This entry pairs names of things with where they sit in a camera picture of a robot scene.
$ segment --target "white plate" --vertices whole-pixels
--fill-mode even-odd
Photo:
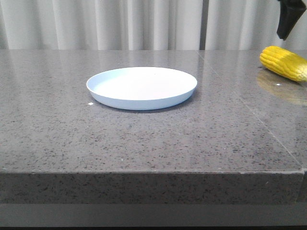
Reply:
[[[100,103],[119,109],[162,109],[187,100],[197,85],[192,75],[158,67],[114,69],[86,83]]]

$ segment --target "speckled surface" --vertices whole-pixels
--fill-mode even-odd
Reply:
[[[307,109],[259,87],[257,54],[1,50],[0,202],[295,202]],[[198,87],[145,112],[91,97],[88,78],[134,66],[182,70]]]

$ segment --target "corn cob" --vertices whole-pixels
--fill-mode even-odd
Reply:
[[[269,70],[293,81],[307,81],[307,60],[278,46],[266,47],[260,62]]]

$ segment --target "white curtain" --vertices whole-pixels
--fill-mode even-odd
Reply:
[[[279,10],[277,0],[0,0],[0,48],[307,49],[307,12],[282,41]]]

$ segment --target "granite countertop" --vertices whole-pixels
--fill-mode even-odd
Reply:
[[[260,52],[0,50],[0,203],[307,201],[307,88],[261,67]],[[198,86],[142,112],[102,105],[85,86],[136,66]]]

